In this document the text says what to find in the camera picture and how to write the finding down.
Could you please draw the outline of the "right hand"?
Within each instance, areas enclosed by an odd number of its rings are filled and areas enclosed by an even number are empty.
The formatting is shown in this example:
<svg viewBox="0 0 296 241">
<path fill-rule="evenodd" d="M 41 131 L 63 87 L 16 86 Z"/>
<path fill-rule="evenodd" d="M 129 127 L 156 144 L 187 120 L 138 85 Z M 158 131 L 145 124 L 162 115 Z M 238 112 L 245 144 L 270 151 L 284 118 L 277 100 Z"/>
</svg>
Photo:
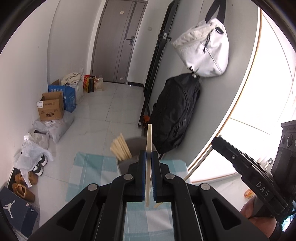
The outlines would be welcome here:
<svg viewBox="0 0 296 241">
<path fill-rule="evenodd" d="M 255 198 L 256 196 L 248 200 L 242 207 L 240 213 L 259 228 L 269 240 L 279 240 L 282 230 L 274 217 L 252 217 Z"/>
</svg>

